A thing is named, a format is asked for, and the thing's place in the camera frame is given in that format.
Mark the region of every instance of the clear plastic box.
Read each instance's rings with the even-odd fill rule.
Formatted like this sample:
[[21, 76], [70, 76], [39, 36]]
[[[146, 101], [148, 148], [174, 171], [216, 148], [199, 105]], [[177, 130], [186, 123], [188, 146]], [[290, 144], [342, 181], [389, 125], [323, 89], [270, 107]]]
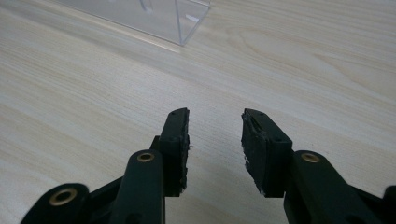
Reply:
[[179, 45], [209, 10], [210, 0], [55, 0]]

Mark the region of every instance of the table surface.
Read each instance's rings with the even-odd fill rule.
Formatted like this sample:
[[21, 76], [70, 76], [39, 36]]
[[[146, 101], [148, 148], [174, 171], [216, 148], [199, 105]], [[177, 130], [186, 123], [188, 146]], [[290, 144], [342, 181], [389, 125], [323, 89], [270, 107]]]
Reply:
[[244, 108], [376, 196], [396, 183], [396, 2], [214, 0], [185, 47], [47, 0], [0, 0], [0, 222], [47, 190], [123, 175], [187, 107], [167, 223], [287, 223], [245, 169]]

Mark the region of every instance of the brass screw hole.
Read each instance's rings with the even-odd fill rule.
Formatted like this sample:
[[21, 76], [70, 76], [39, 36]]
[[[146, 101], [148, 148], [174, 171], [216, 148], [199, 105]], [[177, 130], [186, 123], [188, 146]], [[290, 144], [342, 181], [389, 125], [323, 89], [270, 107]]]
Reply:
[[301, 155], [301, 157], [303, 158], [303, 160], [309, 161], [309, 162], [319, 162], [320, 161], [320, 158], [312, 153], [303, 153]]
[[154, 160], [154, 154], [148, 152], [142, 153], [139, 156], [137, 156], [137, 159], [141, 162], [152, 161]]
[[49, 198], [49, 204], [52, 206], [61, 206], [70, 203], [77, 196], [77, 190], [73, 188], [61, 189], [52, 194]]

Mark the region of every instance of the wooden table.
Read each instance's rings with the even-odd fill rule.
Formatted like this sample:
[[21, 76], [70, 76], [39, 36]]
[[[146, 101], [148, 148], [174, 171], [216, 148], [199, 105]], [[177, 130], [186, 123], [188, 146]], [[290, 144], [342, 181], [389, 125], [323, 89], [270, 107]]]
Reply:
[[396, 2], [214, 0], [185, 47], [46, 0], [0, 0], [0, 222], [48, 189], [121, 176], [191, 111], [167, 223], [287, 223], [241, 148], [246, 107], [377, 196], [396, 184]]

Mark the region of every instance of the transparent acrylic container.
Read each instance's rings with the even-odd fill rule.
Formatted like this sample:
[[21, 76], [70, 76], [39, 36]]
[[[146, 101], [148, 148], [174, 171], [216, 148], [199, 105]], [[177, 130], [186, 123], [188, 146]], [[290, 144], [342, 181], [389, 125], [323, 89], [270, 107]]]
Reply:
[[210, 0], [55, 0], [97, 17], [185, 45]]

